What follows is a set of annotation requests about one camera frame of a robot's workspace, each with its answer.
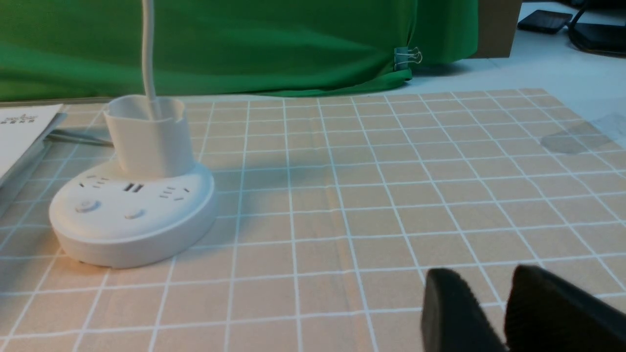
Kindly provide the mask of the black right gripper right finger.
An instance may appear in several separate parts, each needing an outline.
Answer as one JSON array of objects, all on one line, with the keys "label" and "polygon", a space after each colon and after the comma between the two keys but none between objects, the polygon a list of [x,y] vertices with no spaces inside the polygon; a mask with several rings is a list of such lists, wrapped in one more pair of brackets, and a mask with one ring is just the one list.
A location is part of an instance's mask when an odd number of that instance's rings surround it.
[{"label": "black right gripper right finger", "polygon": [[626,317],[535,265],[514,270],[504,332],[511,352],[623,352]]}]

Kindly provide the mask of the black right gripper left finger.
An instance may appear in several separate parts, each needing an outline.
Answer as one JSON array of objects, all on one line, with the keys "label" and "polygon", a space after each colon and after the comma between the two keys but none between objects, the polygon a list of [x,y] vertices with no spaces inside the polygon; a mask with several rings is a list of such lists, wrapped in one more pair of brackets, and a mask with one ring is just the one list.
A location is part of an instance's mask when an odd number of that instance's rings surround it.
[{"label": "black right gripper left finger", "polygon": [[421,316],[425,352],[505,352],[470,286],[451,269],[430,269]]}]

